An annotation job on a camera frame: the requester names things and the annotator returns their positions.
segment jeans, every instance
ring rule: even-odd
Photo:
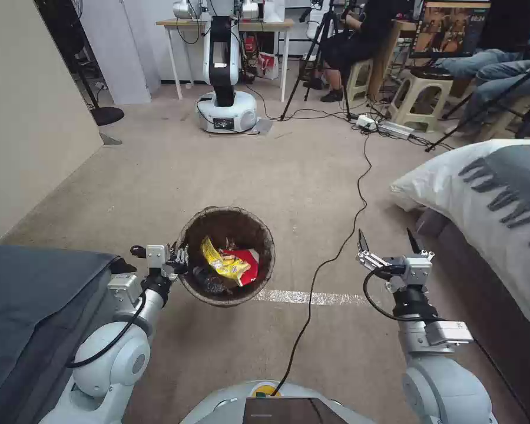
[[[530,60],[499,63],[481,69],[475,75],[479,87],[474,90],[471,99],[467,103],[462,119],[475,117],[472,122],[473,125],[476,125],[479,120],[483,120],[485,113],[483,113],[482,116],[477,116],[477,114],[484,103],[492,100],[515,82],[523,78],[529,70]],[[507,97],[503,98],[502,102],[510,107],[515,99],[529,95],[530,79],[513,90]]]
[[[504,52],[499,49],[482,50],[468,58],[443,59],[439,65],[454,78],[473,78],[483,67],[520,59],[521,53]]]

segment plastic stool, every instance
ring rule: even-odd
[[[367,93],[372,70],[372,59],[357,62],[352,66],[347,79],[347,99],[350,106],[356,101],[356,96]]]
[[[414,68],[404,79],[393,101],[389,105],[390,120],[397,124],[419,122],[427,124],[427,131],[434,131],[438,119],[442,116],[442,109],[452,88],[453,75],[441,68]],[[428,87],[439,88],[439,98],[436,107],[429,114],[414,113],[412,111],[420,93]]]

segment stool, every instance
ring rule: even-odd
[[[404,79],[389,105],[390,120],[397,124],[419,122],[427,124],[427,131],[434,131],[442,109],[452,88],[453,75],[441,68],[414,68]],[[420,93],[429,87],[439,89],[438,103],[431,113],[414,113],[413,107]]]
[[[371,72],[373,70],[373,60],[368,59],[362,62],[355,63],[347,79],[347,100],[349,105],[356,100],[355,97],[359,94],[366,94],[369,87],[369,80],[371,79]]]
[[[521,97],[516,99],[510,108],[516,112],[524,114],[530,109],[530,96]],[[490,140],[498,133],[503,131],[508,124],[516,117],[515,114],[509,111],[503,111],[498,118],[495,119],[495,123],[491,125],[484,125],[479,135],[477,136],[478,141]]]

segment shoe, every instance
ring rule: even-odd
[[[302,86],[305,88],[311,88],[313,90],[324,89],[324,83],[322,82],[321,78],[311,78],[310,81],[305,81]]]
[[[342,99],[343,99],[343,91],[341,88],[339,90],[331,90],[325,96],[320,97],[320,101],[324,103],[334,103],[337,101],[342,101]]]

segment black shorts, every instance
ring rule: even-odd
[[[343,32],[320,43],[322,58],[330,68],[339,71],[347,71],[354,63],[371,59],[376,48],[376,44],[361,40],[357,34],[348,38]]]

